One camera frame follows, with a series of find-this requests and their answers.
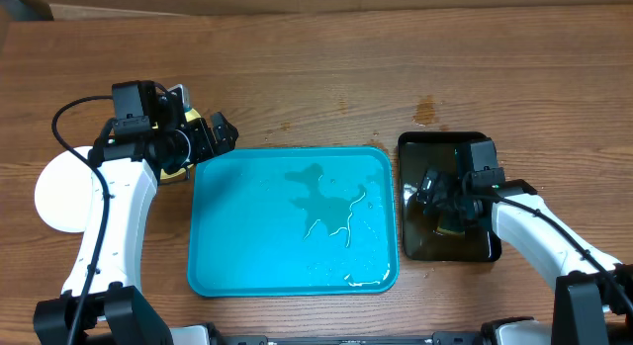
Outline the green yellow sponge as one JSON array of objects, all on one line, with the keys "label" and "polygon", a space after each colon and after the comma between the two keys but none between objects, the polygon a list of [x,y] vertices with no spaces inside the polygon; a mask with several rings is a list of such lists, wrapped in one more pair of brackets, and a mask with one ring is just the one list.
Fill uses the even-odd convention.
[{"label": "green yellow sponge", "polygon": [[435,232],[441,235],[462,237],[465,234],[465,226],[458,216],[441,214],[438,218]]}]

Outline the yellow-green plate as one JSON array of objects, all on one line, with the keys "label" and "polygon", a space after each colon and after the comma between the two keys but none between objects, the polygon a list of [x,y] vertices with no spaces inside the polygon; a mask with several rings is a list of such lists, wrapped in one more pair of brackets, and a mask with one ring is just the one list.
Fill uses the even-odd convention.
[{"label": "yellow-green plate", "polygon": [[[190,111],[185,113],[185,118],[186,118],[186,121],[188,123],[190,123],[193,120],[198,119],[200,117],[201,117],[201,115],[195,109],[191,109]],[[172,179],[174,179],[174,178],[176,178],[178,176],[181,176],[181,175],[183,175],[185,173],[186,173],[186,169],[185,168],[180,168],[177,172],[174,172],[174,173],[171,173],[171,174],[168,174],[164,170],[162,170],[161,174],[160,174],[160,181],[161,182],[166,182],[168,180],[172,180]]]}]

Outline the white plate with orange stain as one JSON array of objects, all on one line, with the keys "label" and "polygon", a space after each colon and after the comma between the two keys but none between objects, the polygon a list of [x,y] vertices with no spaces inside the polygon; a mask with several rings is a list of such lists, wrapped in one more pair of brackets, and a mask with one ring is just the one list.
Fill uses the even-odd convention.
[{"label": "white plate with orange stain", "polygon": [[70,151],[64,151],[39,176],[35,206],[49,227],[80,233],[88,223],[92,194],[92,171]]}]

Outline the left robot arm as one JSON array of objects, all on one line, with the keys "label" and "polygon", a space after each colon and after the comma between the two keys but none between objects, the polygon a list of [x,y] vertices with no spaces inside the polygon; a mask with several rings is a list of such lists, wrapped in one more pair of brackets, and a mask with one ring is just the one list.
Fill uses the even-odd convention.
[{"label": "left robot arm", "polygon": [[113,85],[115,114],[94,143],[63,152],[43,170],[36,208],[50,227],[82,242],[58,298],[37,304],[43,344],[219,344],[212,324],[171,328],[141,292],[147,217],[163,176],[234,150],[238,130],[221,113],[192,109],[182,85]]}]

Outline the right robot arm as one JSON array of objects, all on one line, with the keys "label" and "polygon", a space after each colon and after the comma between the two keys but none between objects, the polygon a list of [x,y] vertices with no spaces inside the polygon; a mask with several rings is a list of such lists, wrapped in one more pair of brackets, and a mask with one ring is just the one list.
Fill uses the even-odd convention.
[{"label": "right robot arm", "polygon": [[632,268],[585,241],[523,180],[501,169],[451,178],[428,170],[416,191],[428,215],[456,232],[483,226],[516,249],[554,292],[553,321],[513,317],[483,324],[479,344],[629,344]]}]

